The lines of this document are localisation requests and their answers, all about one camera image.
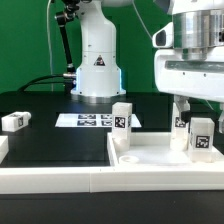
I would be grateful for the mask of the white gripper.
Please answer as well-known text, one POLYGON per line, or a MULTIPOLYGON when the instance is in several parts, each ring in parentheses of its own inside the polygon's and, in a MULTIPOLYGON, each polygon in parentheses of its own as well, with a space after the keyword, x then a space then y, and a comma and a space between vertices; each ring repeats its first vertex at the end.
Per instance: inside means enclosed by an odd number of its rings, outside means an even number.
MULTIPOLYGON (((188 97, 224 102, 224 48, 212 48, 205 61, 184 61, 181 56, 180 50, 158 50, 154 75, 157 89, 175 95, 179 118, 188 123, 188 97)), ((224 103, 220 110, 219 132, 224 134, 224 103)))

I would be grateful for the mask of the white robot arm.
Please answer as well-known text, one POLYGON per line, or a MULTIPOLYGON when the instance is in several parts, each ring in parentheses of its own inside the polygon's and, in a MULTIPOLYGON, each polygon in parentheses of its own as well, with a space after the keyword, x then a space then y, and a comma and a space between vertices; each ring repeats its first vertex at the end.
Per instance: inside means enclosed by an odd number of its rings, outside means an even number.
MULTIPOLYGON (((157 31, 152 44, 157 89, 174 96, 187 121, 188 98, 216 101, 224 133, 224 0, 153 0, 172 21, 157 31)), ((96 100, 122 94, 116 65, 116 28, 104 7, 130 5, 133 0, 81 0, 82 63, 77 69, 76 96, 96 100)))

